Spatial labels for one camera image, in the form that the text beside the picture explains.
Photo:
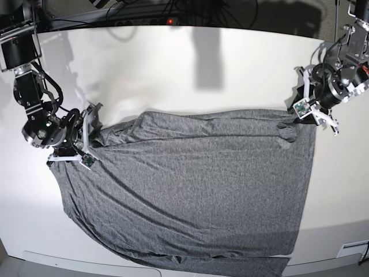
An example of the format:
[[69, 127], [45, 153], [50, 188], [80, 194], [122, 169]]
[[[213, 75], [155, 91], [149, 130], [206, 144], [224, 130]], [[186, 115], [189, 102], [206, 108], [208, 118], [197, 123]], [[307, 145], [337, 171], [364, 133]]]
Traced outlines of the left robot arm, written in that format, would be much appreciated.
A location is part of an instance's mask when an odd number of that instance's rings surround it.
[[332, 108], [368, 91], [368, 1], [356, 1], [353, 24], [325, 52], [322, 61], [312, 69], [299, 67], [303, 85], [297, 89], [288, 112], [295, 123], [327, 124], [338, 135], [338, 121]]

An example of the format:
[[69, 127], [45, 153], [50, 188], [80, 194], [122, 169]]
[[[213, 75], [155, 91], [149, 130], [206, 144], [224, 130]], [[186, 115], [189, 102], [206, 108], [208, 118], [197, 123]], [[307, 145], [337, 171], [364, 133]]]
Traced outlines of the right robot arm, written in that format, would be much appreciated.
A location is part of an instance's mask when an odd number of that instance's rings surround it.
[[102, 127], [101, 103], [85, 110], [57, 111], [64, 100], [61, 87], [43, 70], [37, 35], [36, 8], [32, 1], [1, 1], [1, 71], [15, 75], [13, 96], [23, 106], [27, 122], [25, 140], [35, 148], [53, 148], [48, 165], [76, 161], [90, 169], [99, 158], [90, 147]]

